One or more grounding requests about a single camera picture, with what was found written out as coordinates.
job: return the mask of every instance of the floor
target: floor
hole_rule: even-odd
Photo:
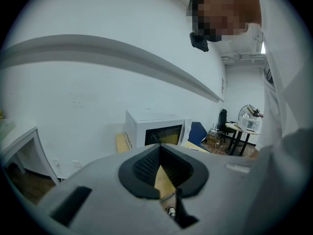
[[[230,141],[231,141],[231,139],[226,138],[225,142],[224,142],[224,138],[222,138],[221,141],[220,141],[220,144],[218,144],[216,146],[217,149],[214,146],[209,146],[209,145],[207,145],[205,143],[203,143],[202,145],[204,147],[206,147],[211,153],[220,154],[220,155],[225,155],[226,156],[225,150],[228,149]],[[237,151],[238,152],[240,152],[241,149],[242,149],[242,146],[241,147],[237,147]],[[253,145],[247,144],[246,147],[245,147],[243,156],[251,156],[254,151],[255,151],[255,147]]]
[[[15,164],[11,164],[6,169],[6,173],[20,193],[35,205],[55,186],[55,183],[51,179],[35,175],[28,171],[26,174],[22,174]]]
[[[211,153],[225,155],[225,149],[228,148],[230,139],[222,139],[220,144],[215,147],[203,144]],[[247,144],[244,150],[244,156],[251,156],[255,151],[254,146]],[[22,174],[15,164],[11,164],[7,169],[6,173],[11,179],[15,187],[21,192],[21,194],[35,205],[38,204],[40,199],[50,190],[55,184],[51,179],[47,179],[40,175],[36,175],[30,172]],[[161,199],[161,205],[164,209],[167,207],[176,206],[176,196],[167,196]]]

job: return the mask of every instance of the white microwave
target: white microwave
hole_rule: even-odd
[[[183,146],[189,139],[191,118],[151,110],[127,110],[125,138],[130,149],[154,143]]]
[[[240,117],[238,127],[240,127],[243,131],[257,132],[259,130],[259,121],[256,119]]]

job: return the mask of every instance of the person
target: person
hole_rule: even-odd
[[[188,10],[192,10],[193,25],[198,20],[197,34],[207,40],[208,34],[243,34],[251,23],[262,29],[267,57],[265,108],[257,151],[313,126],[311,38],[287,0],[190,0]]]

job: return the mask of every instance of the microwave window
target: microwave window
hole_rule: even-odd
[[[145,145],[154,143],[178,144],[182,125],[146,130]]]
[[[248,126],[247,126],[247,128],[248,128],[248,129],[253,129],[253,124],[254,124],[253,121],[248,121]]]

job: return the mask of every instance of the electrical outlet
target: electrical outlet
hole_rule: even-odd
[[[74,167],[76,168],[82,168],[82,165],[80,164],[79,160],[72,160]]]

